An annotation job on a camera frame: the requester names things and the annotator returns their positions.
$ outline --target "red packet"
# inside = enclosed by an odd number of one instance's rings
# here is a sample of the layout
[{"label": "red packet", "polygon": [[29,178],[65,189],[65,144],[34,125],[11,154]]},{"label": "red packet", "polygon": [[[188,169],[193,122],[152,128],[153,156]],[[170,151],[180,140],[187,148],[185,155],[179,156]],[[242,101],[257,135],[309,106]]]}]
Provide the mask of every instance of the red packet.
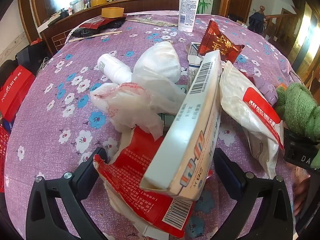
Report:
[{"label": "red packet", "polygon": [[121,151],[114,163],[106,164],[99,155],[95,155],[93,161],[98,164],[95,167],[100,177],[107,180],[139,217],[162,231],[182,238],[194,202],[139,188],[143,174],[162,141],[163,137],[154,141],[151,134],[136,127],[130,145]]},{"label": "red packet", "polygon": [[210,21],[209,26],[202,38],[198,53],[204,56],[207,52],[219,49],[221,60],[234,63],[241,53],[244,45],[233,44],[226,35],[220,32],[218,24]]}]

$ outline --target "wooden counter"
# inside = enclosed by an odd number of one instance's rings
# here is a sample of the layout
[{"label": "wooden counter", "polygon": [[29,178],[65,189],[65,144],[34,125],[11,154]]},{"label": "wooden counter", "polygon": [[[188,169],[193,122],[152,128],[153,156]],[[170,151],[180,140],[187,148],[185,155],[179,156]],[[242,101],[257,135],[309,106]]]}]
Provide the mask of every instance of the wooden counter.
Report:
[{"label": "wooden counter", "polygon": [[179,0],[115,0],[72,14],[41,32],[51,54],[56,54],[64,46],[64,42],[73,28],[85,20],[101,15],[101,9],[106,7],[122,7],[124,13],[154,10],[177,11],[179,10]]}]

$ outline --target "tablecloth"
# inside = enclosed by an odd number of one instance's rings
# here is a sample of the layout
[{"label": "tablecloth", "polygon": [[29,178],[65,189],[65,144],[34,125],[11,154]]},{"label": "tablecloth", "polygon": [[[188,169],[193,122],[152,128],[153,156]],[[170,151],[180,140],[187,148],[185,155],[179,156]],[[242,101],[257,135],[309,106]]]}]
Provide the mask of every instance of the tablecloth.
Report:
[{"label": "tablecloth", "polygon": [[[177,16],[140,17],[178,23]],[[275,86],[280,83],[288,85],[293,81],[287,74],[291,70],[290,63],[275,47],[262,36],[220,16],[197,15],[192,33],[180,32],[176,27],[126,21],[118,29],[122,33],[68,43],[37,76],[17,114],[8,143],[5,160],[6,203],[13,225],[24,238],[28,200],[36,176],[60,178],[66,171],[72,172],[79,163],[86,161],[96,147],[108,149],[110,157],[119,147],[121,134],[112,126],[108,115],[96,109],[90,101],[90,91],[104,82],[110,82],[96,67],[98,58],[109,53],[133,69],[146,49],[157,42],[169,41],[180,59],[182,71],[177,84],[183,89],[188,79],[185,46],[192,41],[201,42],[210,19],[218,22],[220,30],[233,43],[245,45],[234,63],[236,68],[253,73]],[[222,113],[217,147],[221,147],[244,171],[252,171],[258,177],[268,177],[259,162],[251,156],[241,126],[226,113]],[[276,172],[284,178],[292,201],[292,169],[286,165],[281,154]],[[111,208],[100,179],[82,203],[109,240],[143,239],[124,216]],[[235,203],[214,173],[207,180],[195,205],[184,238],[210,239]],[[242,234],[250,229],[259,205],[257,202]],[[76,235],[61,202],[59,206],[68,228]]]}]

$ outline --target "green cloth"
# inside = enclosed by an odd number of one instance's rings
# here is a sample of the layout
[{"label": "green cloth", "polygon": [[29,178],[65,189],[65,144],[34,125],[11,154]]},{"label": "green cloth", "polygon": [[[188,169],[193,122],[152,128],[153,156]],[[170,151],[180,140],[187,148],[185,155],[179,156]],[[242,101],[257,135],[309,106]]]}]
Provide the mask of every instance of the green cloth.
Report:
[{"label": "green cloth", "polygon": [[[310,91],[300,83],[292,83],[286,90],[277,88],[277,93],[276,112],[289,130],[313,141],[320,138],[320,106]],[[311,168],[320,168],[320,151],[313,159]]]}]

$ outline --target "vaseline tube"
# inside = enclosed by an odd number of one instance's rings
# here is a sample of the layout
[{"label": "vaseline tube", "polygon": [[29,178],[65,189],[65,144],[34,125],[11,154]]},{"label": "vaseline tube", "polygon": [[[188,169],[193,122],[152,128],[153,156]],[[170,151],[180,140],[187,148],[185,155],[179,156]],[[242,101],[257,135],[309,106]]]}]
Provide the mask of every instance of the vaseline tube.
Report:
[{"label": "vaseline tube", "polygon": [[198,3],[199,0],[179,0],[179,31],[192,32]]}]

